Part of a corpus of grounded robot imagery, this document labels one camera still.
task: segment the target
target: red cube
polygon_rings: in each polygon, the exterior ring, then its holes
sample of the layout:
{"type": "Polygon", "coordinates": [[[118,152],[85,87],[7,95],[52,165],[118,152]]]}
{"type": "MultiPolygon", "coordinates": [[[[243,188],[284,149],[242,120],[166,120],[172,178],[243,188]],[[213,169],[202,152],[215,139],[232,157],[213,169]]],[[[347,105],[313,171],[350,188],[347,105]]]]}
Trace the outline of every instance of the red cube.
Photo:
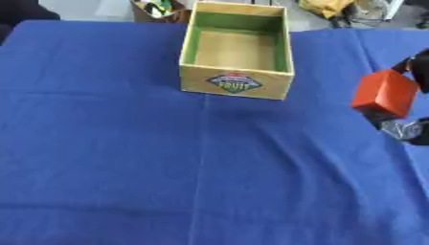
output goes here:
{"type": "Polygon", "coordinates": [[[377,121],[402,119],[408,115],[418,84],[392,69],[362,78],[351,106],[377,121]]]}

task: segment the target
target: blue tablecloth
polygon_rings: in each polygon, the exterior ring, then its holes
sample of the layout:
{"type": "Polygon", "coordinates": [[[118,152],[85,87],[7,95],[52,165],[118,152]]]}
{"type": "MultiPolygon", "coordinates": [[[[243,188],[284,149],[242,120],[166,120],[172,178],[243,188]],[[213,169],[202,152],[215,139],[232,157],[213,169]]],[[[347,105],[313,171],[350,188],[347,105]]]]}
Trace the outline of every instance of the blue tablecloth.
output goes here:
{"type": "MultiPolygon", "coordinates": [[[[293,33],[279,101],[181,92],[185,30],[17,28],[0,48],[0,244],[429,244],[429,149],[350,108],[428,32],[293,33]]],[[[419,97],[411,117],[427,113],[419,97]]]]}

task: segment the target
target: fruit box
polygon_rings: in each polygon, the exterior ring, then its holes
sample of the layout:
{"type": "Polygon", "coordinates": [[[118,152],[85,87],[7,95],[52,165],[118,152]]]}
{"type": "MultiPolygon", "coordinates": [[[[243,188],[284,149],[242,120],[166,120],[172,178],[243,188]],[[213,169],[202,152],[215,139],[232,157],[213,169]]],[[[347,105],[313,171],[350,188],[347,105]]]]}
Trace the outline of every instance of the fruit box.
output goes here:
{"type": "Polygon", "coordinates": [[[180,57],[182,90],[283,100],[294,74],[286,8],[195,3],[180,57]]]}

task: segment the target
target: box logo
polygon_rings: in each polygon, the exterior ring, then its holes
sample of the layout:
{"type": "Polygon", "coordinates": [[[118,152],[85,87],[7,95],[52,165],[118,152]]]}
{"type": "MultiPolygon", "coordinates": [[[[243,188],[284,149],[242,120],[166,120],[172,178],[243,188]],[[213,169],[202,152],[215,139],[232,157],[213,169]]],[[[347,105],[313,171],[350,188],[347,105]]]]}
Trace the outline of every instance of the box logo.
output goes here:
{"type": "Polygon", "coordinates": [[[259,82],[242,73],[227,73],[225,75],[209,78],[207,81],[233,94],[262,86],[259,82]]]}

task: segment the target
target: floor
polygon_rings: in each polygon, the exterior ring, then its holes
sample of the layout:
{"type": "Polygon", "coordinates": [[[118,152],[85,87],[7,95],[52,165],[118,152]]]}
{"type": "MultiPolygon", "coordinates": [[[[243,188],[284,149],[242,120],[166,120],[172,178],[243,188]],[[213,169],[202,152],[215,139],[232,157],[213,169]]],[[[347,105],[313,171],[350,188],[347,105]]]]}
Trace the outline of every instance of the floor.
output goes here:
{"type": "MultiPolygon", "coordinates": [[[[247,2],[250,0],[224,0],[247,2]]],[[[258,4],[267,4],[268,0],[256,0],[258,4]]],[[[288,7],[291,31],[307,31],[329,27],[329,23],[318,16],[300,9],[295,0],[273,0],[276,5],[288,7]]],[[[193,0],[182,0],[191,6],[193,0]]],[[[58,12],[68,20],[132,21],[132,11],[128,0],[40,0],[46,8],[58,12]]],[[[396,17],[380,25],[382,28],[414,28],[423,9],[403,6],[396,17]]],[[[368,28],[362,24],[357,28],[368,28]]]]}

